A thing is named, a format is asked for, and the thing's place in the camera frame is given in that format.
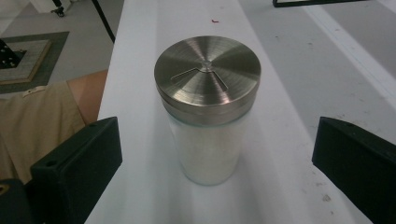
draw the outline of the white granules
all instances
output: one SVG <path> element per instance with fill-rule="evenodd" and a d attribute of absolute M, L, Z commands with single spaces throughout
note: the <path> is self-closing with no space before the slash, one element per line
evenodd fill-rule
<path fill-rule="evenodd" d="M 170 116 L 184 174 L 202 185 L 217 185 L 225 181 L 238 162 L 246 123 L 246 118 L 241 118 L 225 125 L 200 127 Z"/>

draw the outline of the metal lid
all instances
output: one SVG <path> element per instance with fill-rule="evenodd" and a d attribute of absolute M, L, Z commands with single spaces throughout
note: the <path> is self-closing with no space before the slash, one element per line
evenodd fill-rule
<path fill-rule="evenodd" d="M 197 36 L 168 48 L 155 64 L 166 110 L 198 125 L 223 124 L 249 111 L 261 67 L 247 46 L 220 36 Z"/>

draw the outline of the floor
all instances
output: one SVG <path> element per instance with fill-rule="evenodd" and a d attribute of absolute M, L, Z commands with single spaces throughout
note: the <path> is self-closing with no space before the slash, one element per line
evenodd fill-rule
<path fill-rule="evenodd" d="M 99 0 L 114 33 L 120 21 L 123 0 Z M 9 21 L 0 17 L 0 26 Z M 68 31 L 63 51 L 56 63 L 49 84 L 80 77 L 109 67 L 113 43 L 90 0 L 74 0 L 63 18 L 54 13 L 38 13 L 32 4 L 27 6 L 7 26 L 1 37 L 39 35 Z M 0 94 L 8 98 L 15 93 Z"/>

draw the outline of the black cable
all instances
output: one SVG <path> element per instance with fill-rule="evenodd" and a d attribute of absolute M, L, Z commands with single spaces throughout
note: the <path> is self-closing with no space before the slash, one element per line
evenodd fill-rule
<path fill-rule="evenodd" d="M 113 41 L 113 44 L 114 44 L 114 42 L 116 41 L 116 37 L 113 35 L 113 32 L 111 31 L 111 28 L 108 25 L 108 22 L 106 20 L 105 14 L 103 13 L 103 11 L 102 11 L 102 9 L 101 9 L 101 7 L 100 7 L 100 5 L 99 5 L 97 0 L 92 0 L 92 2 L 95 5 L 96 11 L 99 13 L 100 19 L 102 20 L 102 23 L 105 26 L 105 28 L 107 30 L 107 33 L 108 33 L 108 35 L 111 38 L 111 41 Z"/>

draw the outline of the white table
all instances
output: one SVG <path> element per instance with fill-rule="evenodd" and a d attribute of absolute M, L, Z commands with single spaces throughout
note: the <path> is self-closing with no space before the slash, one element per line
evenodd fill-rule
<path fill-rule="evenodd" d="M 100 111 L 119 118 L 123 164 L 87 223 L 371 223 L 311 156 L 320 116 L 396 144 L 395 8 L 125 0 Z M 165 49 L 198 35 L 238 40 L 262 65 L 246 147 L 215 187 L 182 174 L 153 75 Z"/>

